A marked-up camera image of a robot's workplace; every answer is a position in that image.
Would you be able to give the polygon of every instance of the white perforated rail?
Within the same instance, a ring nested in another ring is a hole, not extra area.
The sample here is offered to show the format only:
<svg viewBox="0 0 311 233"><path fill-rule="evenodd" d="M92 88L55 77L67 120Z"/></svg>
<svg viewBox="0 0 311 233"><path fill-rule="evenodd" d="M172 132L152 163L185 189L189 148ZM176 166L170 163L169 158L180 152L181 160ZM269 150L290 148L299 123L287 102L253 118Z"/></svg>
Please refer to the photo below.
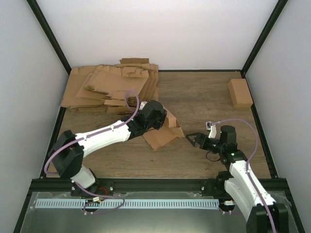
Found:
<svg viewBox="0 0 311 233"><path fill-rule="evenodd" d="M120 199L108 199L101 203L92 203L86 208L112 209L120 205ZM81 199L37 199L35 208L53 209L81 209L85 206L86 200ZM211 209L217 210L218 200L125 200L121 209Z"/></svg>

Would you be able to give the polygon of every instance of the small brown box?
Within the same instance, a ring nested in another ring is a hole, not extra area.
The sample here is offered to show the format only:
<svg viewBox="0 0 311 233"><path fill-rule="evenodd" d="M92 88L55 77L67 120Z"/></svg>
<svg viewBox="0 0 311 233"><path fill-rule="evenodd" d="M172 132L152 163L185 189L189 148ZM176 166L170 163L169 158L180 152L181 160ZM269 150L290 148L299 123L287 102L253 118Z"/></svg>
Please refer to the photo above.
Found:
<svg viewBox="0 0 311 233"><path fill-rule="evenodd" d="M253 105L253 100L246 79L231 79L228 83L228 89L233 107L249 108Z"/></svg>

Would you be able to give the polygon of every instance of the white wall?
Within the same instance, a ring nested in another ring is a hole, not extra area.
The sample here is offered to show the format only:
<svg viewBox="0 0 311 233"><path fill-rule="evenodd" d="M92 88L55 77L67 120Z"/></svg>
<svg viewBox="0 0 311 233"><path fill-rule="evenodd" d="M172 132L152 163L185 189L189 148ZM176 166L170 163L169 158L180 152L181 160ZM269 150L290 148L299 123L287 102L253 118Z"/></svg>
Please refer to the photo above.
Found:
<svg viewBox="0 0 311 233"><path fill-rule="evenodd" d="M247 80L280 177L311 232L311 1L288 1Z"/></svg>
<svg viewBox="0 0 311 233"><path fill-rule="evenodd" d="M38 0L72 66L241 69L277 0Z"/></svg>
<svg viewBox="0 0 311 233"><path fill-rule="evenodd" d="M38 178L67 74L25 0L0 1L0 226L11 233Z"/></svg>

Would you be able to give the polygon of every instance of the black metal frame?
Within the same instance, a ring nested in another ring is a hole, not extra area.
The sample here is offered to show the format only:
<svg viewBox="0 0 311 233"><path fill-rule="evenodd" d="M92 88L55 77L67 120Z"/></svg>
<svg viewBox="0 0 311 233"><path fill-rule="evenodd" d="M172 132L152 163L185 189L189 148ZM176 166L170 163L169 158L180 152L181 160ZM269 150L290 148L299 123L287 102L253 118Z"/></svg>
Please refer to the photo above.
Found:
<svg viewBox="0 0 311 233"><path fill-rule="evenodd" d="M258 54L261 46L263 45L265 39L267 38L269 32L271 31L273 25L275 24L278 16L281 14L283 8L285 7L288 0L279 0L276 4L273 12L271 13L264 29L262 30L253 50L251 51L248 59L245 62L242 70L160 70L160 72L228 72L235 71L240 72L241 76L245 78L245 74L253 63L256 55ZM29 6L31 7L35 17L40 23L43 31L45 32L47 38L49 39L51 45L53 46L57 56L62 62L66 72L70 74L71 67L58 44L51 28L48 25L38 3L36 0L27 0ZM56 142L62 120L64 117L66 109L60 108L56 124L52 133L51 141L48 147L48 151L51 149L52 145ZM291 195L290 189L288 187L286 179L278 177L276 167L271 156L267 140L265 138L260 119L256 110L255 105L252 106L252 113L256 123L256 127L259 133L263 151L267 160L268 168L272 179L260 179L259 181L267 191L284 191L287 199L292 204L292 213L297 225L298 231L304 233L304 229L297 212L293 197ZM136 192L136 191L186 191L186 192L198 192L202 193L203 196L213 196L217 199L227 199L228 194L223 192L223 190L215 189L216 179L99 179L103 184L112 185L113 192ZM46 178L43 168L40 173L40 179L34 179L31 182L27 197L25 199L24 205L22 207L20 216L18 218L14 232L18 233L22 227L23 220L29 205L29 201L33 192L70 192L72 183L70 180L63 180L60 178Z"/></svg>

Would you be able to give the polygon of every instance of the wooden surface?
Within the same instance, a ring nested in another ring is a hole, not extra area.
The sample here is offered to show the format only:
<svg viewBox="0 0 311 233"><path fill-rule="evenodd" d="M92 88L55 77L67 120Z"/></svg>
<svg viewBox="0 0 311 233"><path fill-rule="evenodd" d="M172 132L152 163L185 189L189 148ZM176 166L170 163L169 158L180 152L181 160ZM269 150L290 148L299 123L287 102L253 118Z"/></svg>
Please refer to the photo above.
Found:
<svg viewBox="0 0 311 233"><path fill-rule="evenodd" d="M159 100L177 117L185 134L206 133L206 121L233 117L245 119L256 128L250 109L232 106L227 83L240 77L238 72L161 72ZM69 129L73 133L88 132L120 117L103 112L67 110L60 133ZM227 124L236 127L238 148L249 156L255 145L251 129L238 121ZM139 137L93 152L84 159L84 165L102 178L215 178L225 167L221 162L207 160L205 153L185 138L153 151L144 138ZM270 177L260 141L251 166L258 178Z"/></svg>

